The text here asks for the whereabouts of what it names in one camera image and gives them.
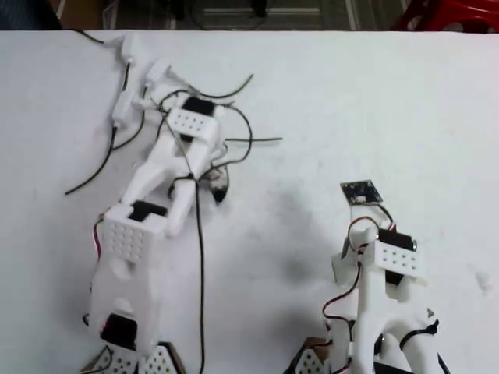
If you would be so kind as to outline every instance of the floor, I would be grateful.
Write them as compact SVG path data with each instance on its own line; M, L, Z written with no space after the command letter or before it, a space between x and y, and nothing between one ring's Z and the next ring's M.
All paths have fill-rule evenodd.
M61 0L51 0L58 8ZM176 21L167 0L66 0L64 27L171 30L389 30L410 0L268 0L265 18L250 0L185 0Z

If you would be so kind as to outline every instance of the white surface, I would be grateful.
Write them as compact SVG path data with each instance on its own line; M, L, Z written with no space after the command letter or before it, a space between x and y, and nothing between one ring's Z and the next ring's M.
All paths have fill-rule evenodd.
M305 337L325 335L320 307L340 291L330 256L341 251L350 214L338 185L366 178L399 231L425 249L439 350L452 374L499 367L499 252L490 236L499 211L497 38L140 34L151 57L181 66L200 89L224 93L254 72L237 104L255 136L285 137L231 168L222 205L203 196L207 374L281 373ZM0 372L67 374L101 348L81 322L96 261L92 224L147 154L155 127L64 197L101 161L122 64L70 32L1 33L0 50ZM141 63L132 85L146 72ZM246 136L234 114L223 126L226 136ZM177 242L165 248L162 331L196 373L197 237ZM486 295L477 272L496 286Z

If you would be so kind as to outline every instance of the red wire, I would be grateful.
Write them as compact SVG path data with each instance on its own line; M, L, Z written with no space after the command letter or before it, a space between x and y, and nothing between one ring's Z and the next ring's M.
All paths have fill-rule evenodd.
M92 234L94 237L95 250L97 251L97 259L101 259L101 254L102 254L101 242L99 241L99 235L97 233L97 226L101 222L102 222L102 219L99 218L99 220L97 220L97 222L94 225L93 234Z
M371 221L372 223L374 223L374 225L376 226L376 229L377 230L380 230L380 225L377 224L377 222L372 218L372 217L369 217L369 216L361 216L361 217L357 217L355 220L353 220L352 222L350 222L350 225L349 225L349 229L347 231L347 238L349 239L349 244L350 244L350 248L352 249L353 252L357 252L359 249L361 248L366 248L367 247L367 244L368 243L363 243L361 245L359 245L356 249L354 249L352 247L352 239L350 239L350 231L352 230L353 226L357 223L359 223L360 221L362 220L368 220L368 221Z

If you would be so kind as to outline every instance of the perforated plastic plate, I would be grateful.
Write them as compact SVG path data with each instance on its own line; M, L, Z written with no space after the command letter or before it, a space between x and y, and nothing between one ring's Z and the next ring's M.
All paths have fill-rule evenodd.
M109 354L108 350L104 350L104 353L102 353L90 371L102 370L103 368L108 367L109 359L112 358L111 364L107 369L101 372L102 374L133 374L137 366L136 353L120 348L110 349L112 355Z
M423 259L420 253L376 242L374 262L382 269L420 278L424 275Z
M139 374L178 374L165 347L157 346L147 360L140 360Z
M321 374L324 366L312 349L306 349L295 367L295 374Z
M110 347L110 349L112 355L107 349L104 349L95 365L82 372L101 370L98 372L99 374L134 374L138 364L139 374L180 374L175 369L168 350L163 346L158 345L148 359L142 358L140 361L134 351L114 347Z

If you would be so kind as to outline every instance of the wire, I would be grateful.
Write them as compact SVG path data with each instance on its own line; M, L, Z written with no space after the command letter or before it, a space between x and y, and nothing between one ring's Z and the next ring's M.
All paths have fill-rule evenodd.
M101 166L99 166L99 168L85 182L82 182L79 185L77 185L76 187L73 187L72 189L70 189L69 191L64 192L64 194L66 196L81 189L85 185L88 185L101 173L102 169L104 169L104 166L108 163L109 157L111 156L112 147L113 147L113 144L115 143L115 136L116 136L117 129L118 128L116 128L115 126L112 127L111 140L109 141L108 152L106 153L104 160L101 163Z
M429 335L435 335L438 332L438 325L439 325L439 323L440 323L440 321L438 319L436 319L435 322L433 322L428 327L425 327L424 329L409 331L400 340L400 343L398 345L400 347L400 350L404 349L404 346L407 344L407 342L409 341L409 339L412 338L412 337L414 337L414 336L416 336L416 335L420 335L420 334L423 334L423 333L428 333ZM445 365L444 359L440 356L440 353L438 354L438 365L440 365L440 367L441 367L442 371L444 372L444 374L451 374L451 371L449 370L449 368L447 367L447 365Z
M415 337L416 335L421 335L421 334L424 334L424 333L428 333L429 335L434 335L437 333L437 328L438 328L438 324L440 322L437 320L435 320L434 323L432 323L431 325L429 325L428 327L425 327L424 329L419 329L419 330L413 330L413 331L409 331L401 340L400 340L400 344L398 345L400 347L400 350L404 349L404 346L407 344L407 342L409 341L409 339L411 337Z
M326 310L327 308L332 305L333 303L339 301L339 300L342 300L343 298L346 298L348 295L350 295L353 290L356 289L357 287L357 284L359 283L359 279L360 279L360 269L361 269L361 266L362 266L362 263L359 261L357 263L357 275L356 275L356 279L354 280L352 286L347 290L345 291L344 293L342 293L341 295L339 296L336 296L334 298L332 298L331 300L328 300L322 307L322 315L324 316L324 318L326 319L336 319L336 320L341 320L341 321L344 321L347 323L348 327L349 327L349 337L350 337L350 341L353 341L353 336L352 336L352 327L350 326L350 321L348 321L345 317L341 317L341 316L333 316L331 314L327 314L326 313Z
M91 41L94 41L95 43L105 44L105 41L97 39L96 37L91 36L89 33L85 32L83 30L80 30L80 29L67 29L67 30L68 31L74 31L75 33L83 35L84 37L86 37L87 39L90 39Z
M126 90L126 87L128 86L128 74L129 74L129 72L130 72L130 63L126 64L125 79L123 80L122 91Z
M146 93L147 93L147 87L144 87L143 88L143 91L142 91L142 98L144 99L146 97ZM140 126L139 128L137 129L137 131L135 131L135 134L133 134L130 139L126 140L124 143L121 143L119 146L115 146L112 150L113 152L115 150L119 150L120 148L123 148L125 145L131 143L139 134L140 132L142 131L143 129L143 124L146 120L146 111L145 110L142 110L142 119L140 120Z
M350 367L351 363L352 363L352 359L349 358L349 360L346 362L346 364L344 364L340 369L332 372L332 374L341 374L341 373L345 372L345 370Z
M350 245L350 248L352 249L353 252L358 252L360 249L366 248L367 244L368 244L368 243L363 243L363 244L359 245L356 249L354 249L352 247L352 239L350 238L350 231L352 230L353 226L355 226L355 224L359 223L362 220L371 221L372 223L374 223L374 225L376 226L377 230L378 231L380 230L380 225L377 224L377 222L372 217L369 217L369 216L357 217L355 220L353 220L352 222L350 222L349 229L347 231L347 235L346 236L349 239L349 245Z
M102 353L99 355L97 360L100 359L102 357L102 355L104 354L104 352L106 352L106 351L109 352L109 360L108 360L108 363L103 368L100 368L97 370L85 370L83 372L80 372L80 374L94 374L96 372L105 372L106 370L108 370L111 367L112 356L113 356L113 351L111 350L111 348L109 346L106 345L106 347L104 348Z
M283 138L261 138L261 139L252 139L253 143L257 142L280 142L281 140L284 140ZM225 138L226 142L240 142L240 143L247 143L249 142L248 139L240 139L240 138Z
M241 118L244 120L244 122L246 123L246 127L248 128L248 133L249 133L248 148L246 149L246 152L244 153L244 155L241 158L239 158L237 160L230 160L230 161L222 162L221 164L214 165L213 167L206 170L200 176L200 178L199 178L200 181L205 179L206 176L209 175L214 169L222 168L224 166L231 165L231 164L239 164L239 163L243 162L246 158L248 158L248 156L251 153L251 148L253 146L253 130L251 129L250 120L237 107L233 107L233 106L229 105L226 108L231 109L232 111L235 111L236 113L238 113L241 116Z
M246 78L246 80L243 82L243 84L241 86L239 86L238 88L236 88L232 92L226 93L224 95L210 95L208 93L203 93L203 92L199 91L196 87L192 86L191 84L189 85L189 88L191 90L193 90L194 92L196 92L197 94L199 94L200 96L207 97L209 99L226 99L228 97L235 96L239 92L241 92L242 90L244 90L246 88L246 86L248 84L250 84L250 82L251 82L251 80L253 79L254 76L255 76L254 74L250 74L249 77Z
M381 203L364 203L364 204L360 204L360 205L364 205L364 206L377 206L378 208L380 208L380 210L390 220L390 228L389 229L391 229L392 225L395 224L395 222L393 221L393 217L391 216L390 212L388 211L387 208L385 208L383 205L381 205Z
M200 345L201 345L201 364L200 374L204 372L205 346L204 346L204 239L203 225L201 223L200 209L200 184L196 182L196 222L197 235L200 241Z
M189 169L189 173L191 175L194 175L193 169L190 167L189 158L187 157L187 152L184 149L184 146L182 145L182 142L177 137L177 134L175 134L174 131L172 130L172 127L170 126L170 123L168 122L168 119L166 119L166 117L167 117L167 115L164 115L163 116L163 121L161 121L161 122L166 123L166 126L168 127L168 130L172 134L173 139L175 140L175 142L177 143L177 147L180 148L180 150L182 151L182 155L184 156L184 159L186 160L186 164L187 164L187 168Z
M163 128L163 124L166 122L166 116L167 114L163 114L163 118L161 119L161 122L159 122L159 126L157 127L157 132L156 132L156 140L159 138L159 134L161 134L161 129Z
M438 354L438 365L440 365L440 367L442 368L442 372L444 372L445 374L451 374L451 371L449 370L447 365L445 365L444 359L440 356L440 353Z
M99 234L97 232L97 226L102 223L104 219L102 217L99 217L97 222L94 224L94 229L92 230L92 236L94 238L94 245L95 245L95 250L97 252L97 259L101 259L101 254L102 254L102 249L101 249L101 242L99 241Z

